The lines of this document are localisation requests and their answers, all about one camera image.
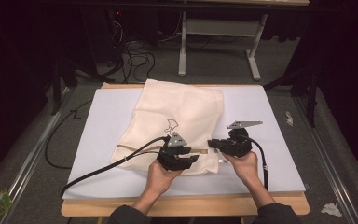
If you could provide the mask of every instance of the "dark sleeve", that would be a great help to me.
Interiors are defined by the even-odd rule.
[[[262,206],[257,211],[258,216],[254,224],[299,224],[300,219],[291,206],[280,203],[271,203]]]
[[[133,207],[121,205],[109,217],[108,224],[146,224],[148,218]]]

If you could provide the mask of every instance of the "table leg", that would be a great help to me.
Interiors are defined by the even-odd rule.
[[[183,12],[182,15],[182,46],[180,48],[179,55],[179,77],[184,77],[186,75],[186,20],[187,13]]]
[[[255,34],[255,42],[251,50],[246,50],[249,65],[251,67],[252,76],[254,81],[260,81],[261,76],[258,72],[257,64],[255,63],[255,51],[257,50],[258,43],[260,42],[261,35],[263,34],[264,26],[266,25],[267,14],[261,17],[260,24]]]

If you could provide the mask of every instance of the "table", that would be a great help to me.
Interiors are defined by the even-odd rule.
[[[307,6],[308,0],[282,0],[282,1],[263,1],[263,0],[195,0],[191,2],[218,2],[218,3],[237,3],[237,4],[261,4],[277,6]],[[186,75],[186,36],[187,34],[197,35],[230,35],[230,36],[249,36],[254,39],[250,49],[246,50],[246,58],[251,68],[254,81],[261,79],[260,73],[255,62],[255,52],[257,50],[260,37],[263,34],[268,14],[263,14],[260,21],[217,21],[188,19],[187,13],[182,13],[182,43],[179,55],[179,77]]]
[[[115,143],[131,121],[136,96],[142,92],[140,86],[125,85],[126,89],[122,87],[109,85],[96,91],[69,181],[108,164]],[[248,119],[264,122],[247,131],[264,148],[269,190],[278,203],[291,205],[299,215],[307,214],[310,208],[304,195],[304,185],[263,88],[258,85],[204,88],[222,90],[225,95],[225,112],[216,126],[214,138],[227,138],[227,123],[233,118],[239,119],[245,115]],[[237,97],[241,97],[241,104],[238,104]],[[259,165],[259,176],[262,176],[261,164]],[[142,192],[145,181],[146,173],[119,168],[96,175],[65,192],[62,214],[66,217],[107,217],[122,204],[132,204]],[[245,216],[255,215],[256,212],[248,190],[235,176],[231,165],[226,164],[220,166],[216,175],[179,176],[166,194],[158,199],[149,215]]]

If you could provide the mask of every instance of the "white surface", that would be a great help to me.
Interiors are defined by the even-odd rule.
[[[235,120],[263,121],[263,124],[248,127],[246,130],[264,150],[268,165],[269,191],[305,191],[264,89],[258,85],[210,88],[222,90],[225,96],[225,110],[213,138],[228,138],[227,126]],[[118,139],[131,122],[131,113],[141,92],[142,89],[96,91],[68,182],[109,165]],[[259,158],[259,176],[263,180],[261,154],[255,145],[253,148]],[[73,185],[63,198],[138,197],[145,187],[146,175],[147,173],[114,168]],[[220,163],[217,175],[177,177],[165,196],[248,192],[235,175],[231,164]]]

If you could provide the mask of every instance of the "beige cloth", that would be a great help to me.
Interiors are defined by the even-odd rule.
[[[133,111],[130,127],[119,140],[111,162],[123,159],[155,138],[177,132],[186,140],[186,147],[208,149],[208,154],[200,154],[198,161],[183,175],[217,173],[218,155],[208,148],[207,140],[212,138],[222,113],[221,91],[148,79]],[[162,140],[158,141],[143,151],[159,152],[163,144]],[[157,153],[147,153],[120,166],[147,171],[156,157]]]

